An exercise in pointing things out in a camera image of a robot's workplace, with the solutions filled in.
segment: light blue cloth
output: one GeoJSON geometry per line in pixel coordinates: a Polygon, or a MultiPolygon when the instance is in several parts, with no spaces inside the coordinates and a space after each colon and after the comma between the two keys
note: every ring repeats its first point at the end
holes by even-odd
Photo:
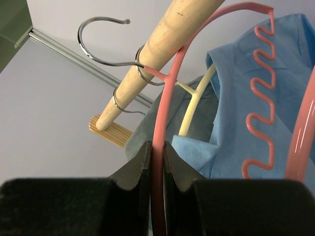
{"type": "MultiPolygon", "coordinates": [[[[270,21],[260,25],[270,29],[270,21]]],[[[276,107],[272,126],[253,120],[253,126],[271,137],[275,143],[275,167],[271,171],[249,167],[252,178],[283,178],[294,124],[315,63],[315,32],[306,16],[288,15],[275,20],[276,34],[269,38],[276,45],[277,58],[263,59],[276,72],[276,88],[269,90],[256,84],[272,98],[276,107]]],[[[251,134],[246,127],[246,116],[258,113],[270,117],[269,105],[253,94],[253,77],[270,83],[268,71],[253,59],[255,49],[271,54],[268,45],[260,41],[253,28],[230,44],[207,54],[209,67],[215,64],[217,73],[212,86],[219,99],[219,107],[209,142],[174,136],[172,146],[179,156],[208,178],[243,178],[241,167],[248,158],[268,163],[268,145],[251,134]]],[[[315,160],[314,148],[311,159],[315,160]]],[[[305,185],[315,194],[315,166],[309,160],[305,185]]]]}
{"type": "MultiPolygon", "coordinates": [[[[196,89],[203,76],[187,83],[196,89]]],[[[125,154],[131,160],[139,151],[145,141],[153,140],[154,126],[157,119],[158,107],[162,93],[156,98],[146,116],[125,144],[125,154]]],[[[178,134],[191,100],[191,94],[179,85],[174,87],[173,96],[167,115],[165,140],[172,142],[174,134],[178,134]]],[[[193,115],[187,137],[207,142],[211,137],[213,121],[216,117],[219,101],[209,83],[203,92],[193,115]]]]}

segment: cream plastic hanger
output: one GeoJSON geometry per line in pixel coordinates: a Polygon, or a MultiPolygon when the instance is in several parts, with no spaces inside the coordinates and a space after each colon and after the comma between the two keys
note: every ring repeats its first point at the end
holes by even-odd
{"type": "Polygon", "coordinates": [[[193,114],[195,113],[199,100],[215,72],[216,72],[216,67],[214,64],[212,64],[207,70],[207,72],[205,73],[205,75],[202,77],[196,90],[193,90],[191,87],[184,84],[183,82],[177,81],[179,86],[181,86],[183,89],[185,89],[187,92],[191,94],[191,100],[187,107],[181,128],[179,130],[179,134],[178,134],[179,136],[187,135],[189,127],[190,127],[190,123],[192,121],[193,114]]]}

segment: pink coated wire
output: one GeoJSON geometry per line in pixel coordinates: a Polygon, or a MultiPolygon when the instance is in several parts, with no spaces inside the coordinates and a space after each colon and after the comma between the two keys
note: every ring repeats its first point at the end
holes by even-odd
{"type": "Polygon", "coordinates": [[[315,135],[315,67],[306,88],[298,117],[296,119],[285,178],[304,181],[308,159],[315,135]]]}
{"type": "Polygon", "coordinates": [[[157,120],[154,129],[153,151],[152,151],[152,183],[151,183],[151,212],[152,228],[154,236],[166,236],[164,198],[163,198],[163,146],[165,142],[165,132],[168,111],[172,99],[172,93],[177,80],[177,76],[184,60],[184,56],[199,32],[213,20],[230,12],[238,10],[251,10],[273,16],[273,8],[256,2],[241,2],[223,7],[217,10],[209,19],[195,32],[190,40],[178,51],[168,75],[160,73],[148,66],[144,70],[160,78],[165,82],[160,105],[157,112],[157,120]]]}
{"type": "Polygon", "coordinates": [[[271,84],[263,81],[260,78],[252,78],[251,79],[251,89],[252,92],[258,96],[259,98],[263,99],[264,101],[266,101],[269,106],[270,106],[270,118],[266,119],[265,117],[256,114],[256,113],[250,113],[247,115],[246,117],[246,126],[247,129],[254,134],[255,136],[265,140],[268,143],[269,146],[269,162],[268,164],[265,164],[261,161],[258,161],[256,159],[247,159],[244,161],[243,165],[242,165],[242,174],[244,178],[251,178],[249,173],[248,173],[248,167],[249,165],[256,165],[260,168],[263,168],[265,170],[272,170],[274,165],[275,165],[275,145],[274,142],[272,141],[271,138],[269,138],[267,135],[259,132],[258,130],[256,130],[253,125],[252,125],[252,119],[257,119],[259,121],[261,121],[264,124],[267,125],[273,125],[275,122],[275,104],[273,103],[273,101],[267,97],[266,95],[262,94],[256,87],[255,87],[255,83],[261,84],[264,87],[268,88],[268,89],[274,89],[276,86],[276,73],[275,71],[268,66],[266,63],[262,62],[262,60],[259,58],[258,55],[262,55],[263,57],[267,58],[268,60],[275,60],[276,59],[276,49],[275,49],[275,45],[268,40],[267,38],[265,38],[264,36],[261,35],[261,31],[264,32],[266,35],[268,36],[273,36],[275,35],[275,22],[274,22],[274,15],[273,15],[273,11],[269,12],[270,15],[270,22],[271,22],[271,31],[267,30],[266,28],[262,27],[262,26],[256,26],[254,28],[254,32],[256,34],[256,36],[262,40],[263,42],[265,42],[266,44],[268,44],[271,47],[271,55],[268,55],[267,53],[265,53],[264,51],[257,49],[254,50],[253,52],[253,56],[255,61],[257,62],[257,64],[259,64],[261,67],[265,68],[266,70],[268,70],[271,74],[271,84]]]}

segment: pink wavy wire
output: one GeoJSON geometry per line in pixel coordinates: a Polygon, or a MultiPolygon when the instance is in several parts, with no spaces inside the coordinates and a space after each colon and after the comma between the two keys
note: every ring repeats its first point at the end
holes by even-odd
{"type": "Polygon", "coordinates": [[[259,98],[263,99],[264,101],[266,101],[269,106],[270,106],[270,118],[266,119],[265,117],[256,114],[256,113],[250,113],[247,115],[246,117],[246,126],[247,129],[254,134],[255,136],[265,140],[268,143],[269,146],[269,162],[268,164],[265,164],[261,161],[258,161],[256,159],[247,159],[244,161],[243,165],[242,165],[242,174],[244,178],[251,178],[249,173],[248,173],[248,167],[249,165],[256,165],[260,168],[263,168],[265,170],[272,170],[274,165],[275,165],[275,145],[274,142],[272,141],[271,138],[269,138],[267,135],[259,132],[258,130],[256,130],[253,125],[252,125],[252,119],[257,119],[259,121],[261,121],[264,124],[267,125],[273,125],[274,121],[275,121],[275,104],[273,103],[273,101],[267,97],[265,94],[262,94],[260,91],[258,91],[258,89],[255,87],[255,83],[259,83],[261,85],[263,85],[264,87],[268,88],[268,89],[274,89],[276,86],[276,73],[275,71],[266,63],[264,63],[258,55],[261,55],[265,58],[267,58],[268,60],[275,60],[276,59],[276,49],[275,49],[275,45],[268,40],[267,38],[265,38],[264,36],[261,35],[260,31],[264,32],[266,35],[268,36],[274,36],[275,35],[275,21],[274,21],[274,15],[273,12],[271,11],[269,13],[270,15],[270,22],[271,22],[271,31],[267,30],[266,28],[262,27],[262,26],[256,26],[254,31],[256,36],[262,40],[263,42],[265,42],[266,44],[268,44],[271,47],[271,55],[268,55],[266,52],[257,49],[253,52],[253,57],[255,59],[255,61],[257,62],[257,64],[259,64],[261,67],[265,68],[266,70],[268,70],[271,74],[271,84],[263,81],[260,78],[252,78],[251,79],[251,89],[252,92],[258,96],[259,98]]]}
{"type": "Polygon", "coordinates": [[[165,132],[167,124],[168,111],[172,99],[172,93],[175,82],[184,60],[184,56],[199,32],[205,28],[210,22],[220,16],[238,10],[251,10],[262,14],[269,14],[273,24],[273,8],[267,5],[259,4],[256,2],[241,2],[217,10],[190,40],[183,46],[175,56],[174,62],[168,75],[160,73],[148,66],[144,70],[152,75],[162,79],[165,82],[165,87],[162,93],[160,105],[157,112],[156,125],[153,137],[153,150],[152,150],[152,178],[151,178],[151,209],[152,209],[152,228],[155,236],[166,236],[165,215],[164,215],[164,198],[163,198],[163,146],[165,141],[165,132]]]}

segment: pink wire hanger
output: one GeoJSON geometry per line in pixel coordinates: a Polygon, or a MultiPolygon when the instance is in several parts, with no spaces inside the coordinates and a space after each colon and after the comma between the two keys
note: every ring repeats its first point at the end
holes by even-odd
{"type": "Polygon", "coordinates": [[[157,112],[157,120],[154,129],[153,136],[153,153],[152,153],[152,184],[151,184],[151,209],[152,209],[152,227],[153,233],[156,236],[165,236],[165,218],[164,218],[164,199],[163,199],[163,160],[162,152],[165,142],[167,116],[172,99],[172,93],[177,80],[179,69],[183,62],[184,56],[198,33],[207,26],[210,22],[217,19],[220,16],[228,14],[230,12],[238,10],[251,10],[263,14],[269,14],[272,24],[272,33],[274,34],[274,16],[273,8],[267,5],[262,5],[256,2],[242,2],[233,4],[227,7],[223,7],[217,10],[190,38],[190,40],[178,51],[170,72],[168,75],[162,74],[148,66],[144,67],[144,70],[157,76],[165,82],[165,87],[162,93],[160,105],[157,112]]]}
{"type": "Polygon", "coordinates": [[[296,119],[289,154],[287,157],[285,178],[304,181],[312,144],[315,135],[315,67],[307,85],[299,114],[296,119]]]}

